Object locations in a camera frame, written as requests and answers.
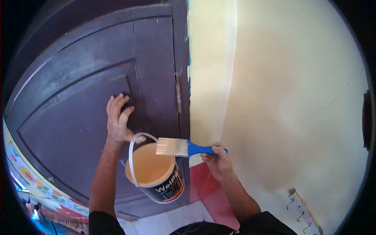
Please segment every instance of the blue brush handle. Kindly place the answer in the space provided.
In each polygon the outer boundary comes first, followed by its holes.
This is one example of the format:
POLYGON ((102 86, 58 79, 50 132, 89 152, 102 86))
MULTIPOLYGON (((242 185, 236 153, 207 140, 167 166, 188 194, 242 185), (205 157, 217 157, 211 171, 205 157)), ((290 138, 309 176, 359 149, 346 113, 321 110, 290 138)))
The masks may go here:
POLYGON ((211 147, 199 146, 190 142, 189 140, 187 140, 187 145, 188 145, 188 157, 198 154, 198 153, 216 154, 213 152, 211 147))

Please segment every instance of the painted mural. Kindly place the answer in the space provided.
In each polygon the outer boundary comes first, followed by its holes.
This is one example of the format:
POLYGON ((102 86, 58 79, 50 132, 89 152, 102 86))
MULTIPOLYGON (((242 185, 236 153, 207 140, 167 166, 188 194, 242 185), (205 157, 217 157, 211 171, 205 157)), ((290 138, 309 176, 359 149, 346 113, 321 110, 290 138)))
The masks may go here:
MULTIPOLYGON (((59 206, 49 207, 51 211, 56 211, 69 218, 87 221, 89 208, 59 190, 33 167, 15 144, 4 119, 2 131, 7 158, 20 176, 29 184, 27 190, 37 198, 58 203, 59 206)), ((126 222, 122 218, 117 219, 120 223, 126 222)))
POLYGON ((31 169, 26 164, 25 159, 20 156, 12 143, 7 145, 6 154, 11 164, 30 186, 42 193, 44 198, 50 199, 60 205, 60 208, 57 208, 58 212, 66 214, 71 218, 86 218, 89 216, 89 208, 75 202, 60 190, 52 188, 45 182, 46 179, 43 180, 37 176, 35 169, 31 169))

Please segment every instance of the metal hook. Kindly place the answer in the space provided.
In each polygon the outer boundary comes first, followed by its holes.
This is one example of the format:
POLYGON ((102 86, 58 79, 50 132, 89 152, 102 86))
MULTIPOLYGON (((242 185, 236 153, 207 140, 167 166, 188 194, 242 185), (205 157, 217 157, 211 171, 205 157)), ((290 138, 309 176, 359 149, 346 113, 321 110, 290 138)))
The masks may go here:
POLYGON ((311 226, 312 223, 309 223, 308 227, 306 227, 305 229, 303 229, 303 233, 305 234, 304 230, 306 230, 307 228, 309 228, 311 226))
POLYGON ((300 218, 302 217, 304 215, 304 211, 302 212, 302 215, 301 216, 299 216, 297 219, 296 219, 296 221, 298 221, 298 222, 300 222, 300 218))
POLYGON ((294 202, 295 199, 292 199, 291 202, 289 204, 287 204, 287 210, 288 210, 288 206, 294 202))

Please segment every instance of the white bucket handle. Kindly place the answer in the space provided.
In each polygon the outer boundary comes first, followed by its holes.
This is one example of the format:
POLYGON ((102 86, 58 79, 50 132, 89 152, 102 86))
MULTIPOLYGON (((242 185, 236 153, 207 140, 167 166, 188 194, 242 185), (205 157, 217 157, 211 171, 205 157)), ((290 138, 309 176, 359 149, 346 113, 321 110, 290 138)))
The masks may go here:
POLYGON ((133 136, 132 140, 130 141, 130 144, 129 144, 129 169, 130 169, 130 174, 132 175, 132 180, 133 180, 133 183, 134 185, 138 188, 138 183, 136 181, 136 177, 135 177, 135 171, 133 169, 133 146, 135 145, 135 142, 136 142, 136 139, 140 136, 147 136, 149 138, 151 138, 152 140, 154 140, 155 142, 158 142, 158 139, 155 138, 154 136, 152 136, 151 134, 149 133, 145 133, 145 132, 140 132, 140 133, 137 133, 135 136, 133 136))

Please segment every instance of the paint bucket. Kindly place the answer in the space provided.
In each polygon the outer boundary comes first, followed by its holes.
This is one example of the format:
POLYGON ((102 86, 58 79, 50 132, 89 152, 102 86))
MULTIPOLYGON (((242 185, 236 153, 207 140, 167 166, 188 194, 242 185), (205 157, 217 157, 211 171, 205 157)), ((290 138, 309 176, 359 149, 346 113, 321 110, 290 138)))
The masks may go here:
POLYGON ((133 137, 125 165, 126 176, 154 202, 171 203, 182 195, 185 187, 175 156, 156 155, 157 143, 145 144, 133 152, 135 140, 142 135, 158 141, 154 136, 143 132, 133 137))

